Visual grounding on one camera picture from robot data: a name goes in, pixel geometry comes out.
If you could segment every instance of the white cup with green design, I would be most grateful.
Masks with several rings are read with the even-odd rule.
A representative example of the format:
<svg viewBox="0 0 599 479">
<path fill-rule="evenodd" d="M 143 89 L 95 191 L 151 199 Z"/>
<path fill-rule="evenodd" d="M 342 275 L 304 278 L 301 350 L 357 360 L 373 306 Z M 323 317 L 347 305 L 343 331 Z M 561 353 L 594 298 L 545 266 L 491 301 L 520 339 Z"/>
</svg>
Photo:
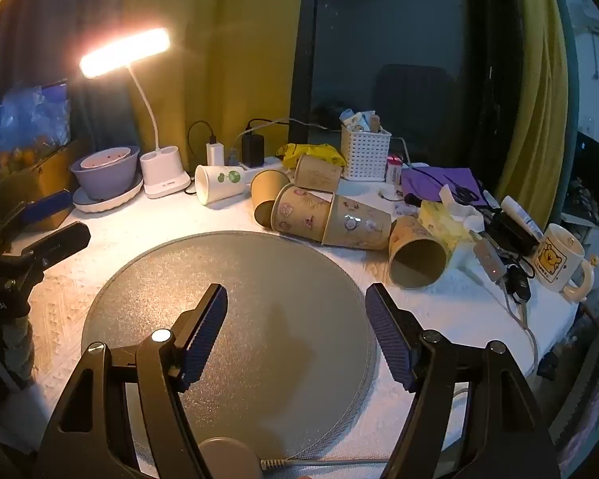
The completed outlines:
<svg viewBox="0 0 599 479">
<path fill-rule="evenodd" d="M 239 195 L 245 188 L 241 167 L 199 165 L 195 170 L 195 191 L 202 205 Z"/>
</svg>

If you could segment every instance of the table surface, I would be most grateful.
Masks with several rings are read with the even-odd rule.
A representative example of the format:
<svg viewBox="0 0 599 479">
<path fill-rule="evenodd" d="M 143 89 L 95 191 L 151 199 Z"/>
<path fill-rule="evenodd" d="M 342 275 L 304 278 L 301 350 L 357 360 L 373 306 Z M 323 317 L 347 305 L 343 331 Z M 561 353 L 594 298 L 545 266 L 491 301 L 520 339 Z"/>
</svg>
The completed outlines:
<svg viewBox="0 0 599 479">
<path fill-rule="evenodd" d="M 378 196 L 385 184 L 341 180 L 338 193 L 393 213 L 394 204 Z M 34 329 L 36 384 L 27 395 L 50 415 L 75 364 L 80 358 L 84 319 L 97 292 L 125 263 L 146 250 L 177 238 L 218 230 L 263 231 L 253 219 L 248 194 L 202 206 L 195 196 L 184 193 L 150 200 L 140 193 L 113 211 L 84 214 L 74 210 L 64 225 L 84 222 L 91 231 L 88 248 L 52 267 L 30 296 L 30 320 Z M 14 243 L 14 253 L 43 234 L 26 234 Z M 441 279 L 421 291 L 393 285 L 386 273 L 386 255 L 308 243 L 341 266 L 361 290 L 382 281 L 396 304 L 410 310 L 424 329 L 436 329 L 451 342 L 484 347 L 491 340 L 505 342 L 521 370 L 532 368 L 532 346 L 527 335 L 508 316 L 502 291 L 487 278 L 470 250 L 456 251 Z M 531 282 L 529 325 L 537 338 L 540 355 L 545 354 L 572 325 L 576 305 L 560 294 Z M 413 395 L 394 382 L 383 355 L 378 358 L 377 377 L 356 423 L 329 450 L 328 458 L 384 457 L 397 441 Z M 2 409 L 3 425 L 24 409 L 19 398 Z M 461 434 L 466 395 L 454 400 L 444 446 Z M 37 435 L 23 436 L 35 443 Z M 381 467 L 356 467 L 320 471 L 328 477 L 379 477 Z"/>
</svg>

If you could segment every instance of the white plate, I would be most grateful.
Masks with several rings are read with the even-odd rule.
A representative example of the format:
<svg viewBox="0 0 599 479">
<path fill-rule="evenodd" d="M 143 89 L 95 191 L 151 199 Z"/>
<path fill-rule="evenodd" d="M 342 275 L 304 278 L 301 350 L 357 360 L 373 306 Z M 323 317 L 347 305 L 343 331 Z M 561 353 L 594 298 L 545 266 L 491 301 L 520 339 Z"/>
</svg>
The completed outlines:
<svg viewBox="0 0 599 479">
<path fill-rule="evenodd" d="M 80 167 L 82 167 L 82 169 L 102 167 L 124 158 L 129 153 L 131 153 L 130 147 L 112 147 L 87 156 L 87 158 L 80 162 Z"/>
<path fill-rule="evenodd" d="M 128 202 L 131 198 L 133 198 L 137 193 L 142 189 L 142 184 L 144 180 L 142 179 L 142 173 L 138 172 L 135 174 L 135 179 L 133 180 L 131 188 L 126 192 L 115 198 L 111 198 L 110 200 L 91 200 L 87 196 L 87 193 L 80 187 L 73 194 L 73 204 L 78 211 L 82 212 L 104 212 L 110 211 L 111 209 L 115 209 L 122 204 Z"/>
</svg>

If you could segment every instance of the white lamp base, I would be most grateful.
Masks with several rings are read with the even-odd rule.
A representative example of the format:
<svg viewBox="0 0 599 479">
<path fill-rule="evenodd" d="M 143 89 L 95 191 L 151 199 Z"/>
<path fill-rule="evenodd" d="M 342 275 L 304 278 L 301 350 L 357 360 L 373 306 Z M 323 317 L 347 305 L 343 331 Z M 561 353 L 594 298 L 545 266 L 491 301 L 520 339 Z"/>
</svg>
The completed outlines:
<svg viewBox="0 0 599 479">
<path fill-rule="evenodd" d="M 140 157 L 144 192 L 149 198 L 177 193 L 191 184 L 191 178 L 182 169 L 176 146 L 162 147 Z"/>
</svg>

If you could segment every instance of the yellow plastic bag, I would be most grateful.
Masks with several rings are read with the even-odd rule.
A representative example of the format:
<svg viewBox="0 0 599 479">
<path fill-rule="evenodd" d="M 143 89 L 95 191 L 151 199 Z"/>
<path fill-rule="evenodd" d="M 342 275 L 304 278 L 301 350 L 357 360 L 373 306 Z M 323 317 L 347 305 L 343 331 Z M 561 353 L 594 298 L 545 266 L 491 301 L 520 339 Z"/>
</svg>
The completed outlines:
<svg viewBox="0 0 599 479">
<path fill-rule="evenodd" d="M 346 161 L 343 159 L 332 145 L 321 144 L 286 144 L 277 150 L 277 156 L 284 155 L 282 164 L 286 169 L 292 169 L 297 166 L 300 156 L 307 153 L 311 156 L 321 158 L 331 164 L 338 165 L 340 167 L 346 166 Z"/>
<path fill-rule="evenodd" d="M 442 204 L 422 200 L 419 221 L 450 252 L 454 251 L 459 243 L 473 243 L 473 238 L 470 237 L 464 225 L 456 222 Z"/>
</svg>

